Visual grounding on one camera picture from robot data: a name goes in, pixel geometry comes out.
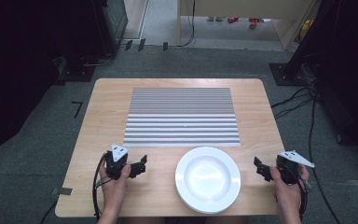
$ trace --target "gray carpet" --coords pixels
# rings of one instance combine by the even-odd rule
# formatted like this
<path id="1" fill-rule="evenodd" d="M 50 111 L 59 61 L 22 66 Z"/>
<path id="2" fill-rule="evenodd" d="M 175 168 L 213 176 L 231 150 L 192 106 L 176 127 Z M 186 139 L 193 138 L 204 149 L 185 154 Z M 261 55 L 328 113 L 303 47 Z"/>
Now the gray carpet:
<path id="1" fill-rule="evenodd" d="M 0 146 L 0 223 L 40 223 L 56 201 L 53 188 L 62 186 L 82 119 L 96 79 L 101 77 L 205 77 L 260 78 L 271 104 L 289 98 L 298 87 L 277 87 L 269 63 L 287 63 L 288 51 L 240 49 L 180 49 L 136 46 L 120 49 L 116 59 L 96 69 L 90 83 L 53 86 L 27 119 L 21 131 Z M 78 105 L 84 102 L 77 118 Z M 301 102 L 274 108 L 274 113 Z M 277 119 L 286 150 L 296 150 L 308 158 L 311 104 Z M 337 132 L 322 104 L 316 105 L 312 136 L 312 156 L 316 172 L 341 223 L 358 223 L 358 147 L 336 142 Z M 304 223 L 334 223 L 314 176 Z M 254 216 L 251 223 L 278 223 L 275 216 Z M 198 220 L 181 218 L 179 223 Z M 95 223 L 95 218 L 59 218 L 54 210 L 45 223 Z"/>

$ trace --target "black stand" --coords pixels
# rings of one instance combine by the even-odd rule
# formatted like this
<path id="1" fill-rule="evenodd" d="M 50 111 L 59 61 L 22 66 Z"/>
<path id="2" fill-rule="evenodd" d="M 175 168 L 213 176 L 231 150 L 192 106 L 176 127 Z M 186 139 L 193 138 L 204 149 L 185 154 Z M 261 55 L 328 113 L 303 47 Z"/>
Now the black stand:
<path id="1" fill-rule="evenodd" d="M 68 64 L 62 69 L 59 81 L 90 82 L 94 75 L 95 66 L 79 66 L 77 69 L 70 68 Z"/>
<path id="2" fill-rule="evenodd" d="M 308 86 L 307 81 L 301 78 L 300 75 L 286 74 L 287 63 L 270 63 L 272 75 L 274 76 L 277 86 Z"/>

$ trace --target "striped mat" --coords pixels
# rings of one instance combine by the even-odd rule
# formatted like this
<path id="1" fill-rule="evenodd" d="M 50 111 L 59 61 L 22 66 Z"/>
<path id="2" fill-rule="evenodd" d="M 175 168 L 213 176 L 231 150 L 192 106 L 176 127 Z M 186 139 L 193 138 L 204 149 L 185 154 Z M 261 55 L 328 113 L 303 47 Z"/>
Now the striped mat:
<path id="1" fill-rule="evenodd" d="M 135 88 L 124 147 L 238 147 L 229 88 Z"/>

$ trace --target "human hand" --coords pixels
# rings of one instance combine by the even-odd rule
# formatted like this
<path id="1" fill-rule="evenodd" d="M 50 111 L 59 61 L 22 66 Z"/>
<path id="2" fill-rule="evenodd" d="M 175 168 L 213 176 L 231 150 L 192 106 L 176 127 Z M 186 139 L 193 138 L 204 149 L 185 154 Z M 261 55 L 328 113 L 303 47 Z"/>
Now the human hand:
<path id="1" fill-rule="evenodd" d="M 301 178 L 303 180 L 308 180 L 310 174 L 308 173 L 307 168 L 303 164 L 299 164 L 301 171 Z M 275 192 L 274 196 L 277 200 L 277 213 L 280 217 L 281 223 L 292 224 L 292 223 L 301 223 L 299 216 L 299 207 L 301 204 L 301 190 L 297 184 L 286 185 L 282 178 L 281 173 L 276 167 L 271 166 L 269 168 L 271 176 L 275 182 Z"/>
<path id="2" fill-rule="evenodd" d="M 103 179 L 103 211 L 98 224 L 102 223 L 116 223 L 118 213 L 124 202 L 124 196 L 127 191 L 127 179 L 131 172 L 131 166 L 126 164 L 121 170 L 121 176 L 118 180 L 109 180 L 105 168 L 106 161 L 100 166 L 100 178 Z"/>

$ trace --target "black cable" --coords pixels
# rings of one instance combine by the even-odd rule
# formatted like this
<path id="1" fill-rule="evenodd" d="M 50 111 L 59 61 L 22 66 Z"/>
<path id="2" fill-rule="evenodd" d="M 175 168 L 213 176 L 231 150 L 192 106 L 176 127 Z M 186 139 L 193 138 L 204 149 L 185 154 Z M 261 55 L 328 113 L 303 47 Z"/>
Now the black cable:
<path id="1" fill-rule="evenodd" d="M 83 63 L 83 66 L 102 66 L 102 65 L 106 65 L 107 63 L 109 63 L 110 61 L 112 61 L 112 59 L 115 57 L 114 54 L 112 54 L 110 56 L 110 58 L 108 60 L 106 60 L 105 62 L 103 63 Z"/>
<path id="2" fill-rule="evenodd" d="M 310 134 L 309 134 L 309 138 L 308 138 L 308 151 L 309 151 L 309 154 L 310 154 L 310 162 L 313 162 L 313 158 L 312 158 L 312 150 L 311 150 L 311 139 L 312 139 L 312 132 L 313 132 L 313 126 L 314 126 L 314 121 L 315 121 L 315 106 L 316 106 L 316 100 L 314 99 L 313 100 L 313 104 L 312 104 L 312 115 L 311 115 L 311 124 L 310 124 Z M 322 194 L 322 197 L 324 198 L 324 202 L 325 204 L 327 205 L 328 209 L 330 210 L 330 213 L 331 215 L 333 216 L 333 218 L 336 220 L 336 222 L 339 224 L 339 220 L 336 216 L 336 214 L 334 213 L 332 207 L 330 206 L 330 203 L 327 201 L 327 198 L 326 196 L 324 195 L 324 191 L 322 189 L 322 185 L 319 181 L 319 178 L 318 176 L 316 175 L 316 171 L 315 171 L 315 168 L 312 168 L 312 172 L 313 172 L 313 175 L 315 176 L 315 180 L 316 180 L 316 183 L 318 184 L 318 188 Z"/>
<path id="3" fill-rule="evenodd" d="M 303 182 L 304 186 L 306 186 L 306 187 L 305 187 L 306 192 L 307 192 L 307 193 L 311 193 L 311 192 L 312 192 L 312 189 L 307 188 L 307 182 L 308 182 L 308 181 L 304 180 L 304 179 L 301 178 L 301 177 L 300 177 L 300 179 L 301 179 L 301 181 Z"/>
<path id="4" fill-rule="evenodd" d="M 312 80 L 316 79 L 316 68 L 314 68 L 314 64 L 303 62 L 301 64 L 301 71 L 303 72 L 305 77 L 311 78 Z"/>
<path id="5" fill-rule="evenodd" d="M 304 88 L 299 89 L 299 90 L 296 91 L 290 98 L 288 98 L 288 99 L 286 99 L 286 100 L 284 100 L 284 101 L 281 101 L 281 102 L 279 102 L 279 103 L 276 103 L 276 104 L 272 105 L 271 108 L 273 108 L 273 107 L 275 107 L 275 106 L 277 106 L 277 105 L 286 104 L 287 102 L 289 102 L 289 101 L 295 99 L 295 98 L 296 98 L 296 95 L 299 94 L 301 91 L 307 90 L 308 88 L 309 88 L 309 87 L 304 87 Z"/>
<path id="6" fill-rule="evenodd" d="M 51 205 L 51 207 L 48 209 L 48 211 L 45 213 L 45 215 L 42 218 L 42 221 L 40 221 L 40 224 L 45 223 L 46 217 L 48 217 L 48 213 L 50 213 L 51 209 L 53 209 L 57 205 L 57 201 L 54 202 L 54 204 Z"/>
<path id="7" fill-rule="evenodd" d="M 307 189 L 307 185 L 305 184 L 305 181 L 301 178 L 301 176 L 296 176 L 295 174 L 293 174 L 293 172 L 290 170 L 290 168 L 284 164 L 281 164 L 280 167 L 283 167 L 286 171 L 288 171 L 292 177 L 296 180 L 296 183 L 300 189 L 300 193 L 301 193 L 301 205 L 300 205 L 300 209 L 299 209 L 299 215 L 300 218 L 302 220 L 303 215 L 307 209 L 307 204 L 308 204 L 308 194 L 310 193 Z"/>
<path id="8" fill-rule="evenodd" d="M 100 186 L 106 184 L 107 182 L 109 182 L 109 181 L 111 181 L 111 180 L 113 180 L 113 179 L 112 179 L 112 178 L 109 178 L 109 180 L 106 180 L 105 182 L 103 182 L 103 183 L 97 185 L 95 188 L 97 189 L 97 188 L 99 188 Z"/>
<path id="9" fill-rule="evenodd" d="M 95 171 L 95 175 L 94 175 L 94 180 L 92 182 L 92 202 L 94 204 L 94 211 L 95 211 L 95 214 L 94 216 L 97 217 L 97 221 L 100 219 L 101 217 L 101 210 L 100 208 L 98 207 L 98 202 L 97 202 L 97 187 L 96 187 L 96 182 L 97 182 L 97 177 L 98 177 L 98 173 L 100 171 L 100 167 L 101 167 L 101 164 L 103 163 L 103 161 L 105 160 L 106 156 L 103 155 L 100 159 L 100 162 L 98 163 L 98 166 L 97 166 L 97 170 Z"/>
<path id="10" fill-rule="evenodd" d="M 191 24 L 190 24 L 190 27 L 191 27 L 191 36 L 190 38 L 188 39 L 188 41 L 184 44 L 184 45 L 178 45 L 177 47 L 185 47 L 187 45 L 189 45 L 193 40 L 195 40 L 195 37 L 194 37 L 194 15 L 195 15 L 195 10 L 196 10 L 196 0 L 193 0 L 193 11 L 192 11 L 192 18 L 191 18 Z"/>
<path id="11" fill-rule="evenodd" d="M 304 106 L 304 105 L 309 104 L 311 101 L 312 101 L 312 98 L 310 98 L 310 99 L 308 99 L 308 100 L 306 100 L 306 101 L 301 102 L 300 104 L 296 105 L 295 107 L 292 107 L 292 108 L 289 108 L 289 109 L 285 109 L 285 110 L 279 112 L 278 114 L 274 115 L 274 118 L 275 118 L 275 119 L 279 119 L 279 118 L 281 118 L 281 117 L 283 117 L 283 116 L 289 114 L 290 112 L 292 112 L 292 111 L 294 111 L 294 110 L 300 108 L 301 106 Z"/>
<path id="12" fill-rule="evenodd" d="M 312 99 L 316 100 L 317 102 L 319 101 L 319 95 L 318 95 L 318 92 L 312 88 L 312 86 L 316 83 L 317 79 L 313 80 L 311 83 L 310 83 L 310 88 L 309 88 L 309 91 L 308 93 L 310 94 L 310 97 L 312 97 Z"/>

